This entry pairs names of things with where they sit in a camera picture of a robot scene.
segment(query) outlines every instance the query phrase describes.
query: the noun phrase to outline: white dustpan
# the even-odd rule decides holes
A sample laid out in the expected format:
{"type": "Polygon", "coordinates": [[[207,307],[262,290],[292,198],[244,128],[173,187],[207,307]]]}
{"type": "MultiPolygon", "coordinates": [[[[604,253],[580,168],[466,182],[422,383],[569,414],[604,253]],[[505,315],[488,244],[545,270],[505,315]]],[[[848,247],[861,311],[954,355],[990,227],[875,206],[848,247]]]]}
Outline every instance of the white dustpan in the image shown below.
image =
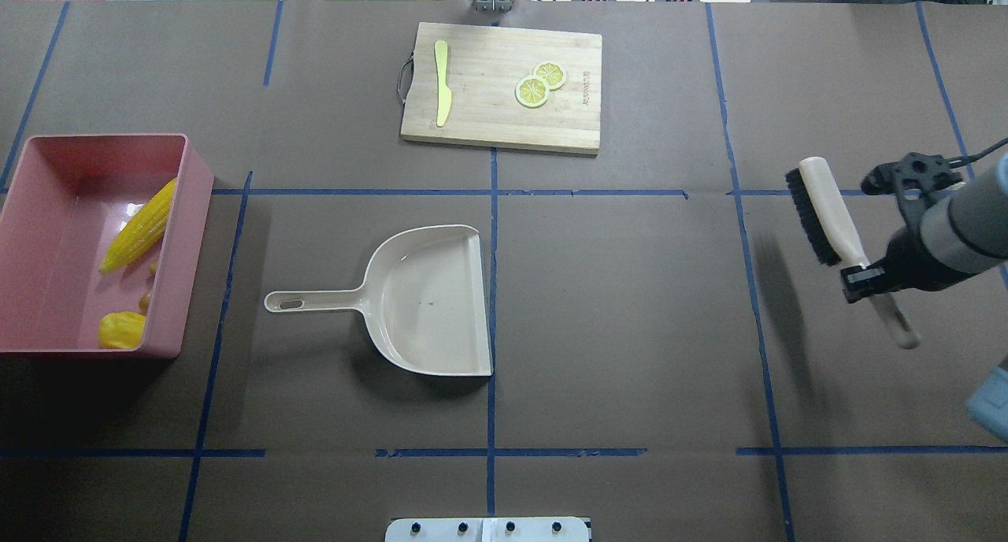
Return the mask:
{"type": "Polygon", "coordinates": [[[492,373],[479,231],[431,226],[379,245],[355,290],[271,291],[270,312],[357,309],[381,355],[438,377],[492,373]]]}

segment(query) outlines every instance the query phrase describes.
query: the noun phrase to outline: pink bin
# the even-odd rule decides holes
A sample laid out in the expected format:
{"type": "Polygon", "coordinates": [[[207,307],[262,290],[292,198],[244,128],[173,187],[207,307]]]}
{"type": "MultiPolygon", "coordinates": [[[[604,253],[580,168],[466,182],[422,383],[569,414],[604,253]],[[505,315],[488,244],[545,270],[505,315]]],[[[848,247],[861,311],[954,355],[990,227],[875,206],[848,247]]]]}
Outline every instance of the pink bin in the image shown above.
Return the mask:
{"type": "Polygon", "coordinates": [[[182,134],[33,136],[0,212],[0,356],[173,359],[181,351],[214,176],[182,134]],[[98,272],[137,208],[178,176],[164,238],[98,272]],[[151,280],[148,265],[158,262],[151,280]],[[137,349],[99,349],[108,312],[153,293],[137,349]]]}

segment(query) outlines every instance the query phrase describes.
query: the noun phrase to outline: lime slice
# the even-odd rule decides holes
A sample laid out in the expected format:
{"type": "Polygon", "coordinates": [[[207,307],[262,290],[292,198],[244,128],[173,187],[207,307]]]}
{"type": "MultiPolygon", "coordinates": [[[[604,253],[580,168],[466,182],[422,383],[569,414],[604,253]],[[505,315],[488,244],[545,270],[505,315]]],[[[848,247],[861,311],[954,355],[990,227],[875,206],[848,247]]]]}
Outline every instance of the lime slice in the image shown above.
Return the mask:
{"type": "Polygon", "coordinates": [[[522,107],[542,107],[549,98],[549,84],[539,76],[525,76],[515,86],[514,96],[522,107]]]}
{"type": "Polygon", "coordinates": [[[556,91],[566,83],[566,70],[556,61],[542,61],[532,70],[532,75],[541,77],[550,91],[556,91]]]}

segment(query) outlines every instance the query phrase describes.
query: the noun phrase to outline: knife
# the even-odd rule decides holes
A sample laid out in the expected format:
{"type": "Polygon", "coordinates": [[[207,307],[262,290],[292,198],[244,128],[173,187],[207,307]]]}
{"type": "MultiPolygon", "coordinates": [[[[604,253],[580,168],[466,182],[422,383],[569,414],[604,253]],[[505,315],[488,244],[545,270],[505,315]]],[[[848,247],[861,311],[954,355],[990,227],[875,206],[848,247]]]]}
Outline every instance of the knife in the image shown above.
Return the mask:
{"type": "Polygon", "coordinates": [[[437,126],[445,126],[452,110],[452,90],[448,88],[448,42],[434,42],[434,62],[437,64],[437,126]]]}

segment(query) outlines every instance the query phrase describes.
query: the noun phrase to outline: wooden cutting board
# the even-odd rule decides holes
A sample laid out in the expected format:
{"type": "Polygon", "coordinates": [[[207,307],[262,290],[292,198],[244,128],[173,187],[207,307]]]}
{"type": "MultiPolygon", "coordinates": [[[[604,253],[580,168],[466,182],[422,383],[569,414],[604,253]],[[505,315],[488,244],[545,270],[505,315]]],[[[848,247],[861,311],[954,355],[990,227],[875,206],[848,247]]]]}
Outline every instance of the wooden cutting board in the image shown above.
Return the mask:
{"type": "Polygon", "coordinates": [[[598,154],[602,128],[602,36],[551,30],[421,22],[413,82],[402,115],[403,139],[598,154]],[[452,110],[437,116],[434,42],[449,44],[452,110]],[[515,100],[518,81],[544,60],[566,70],[566,82],[534,109],[515,100]]]}

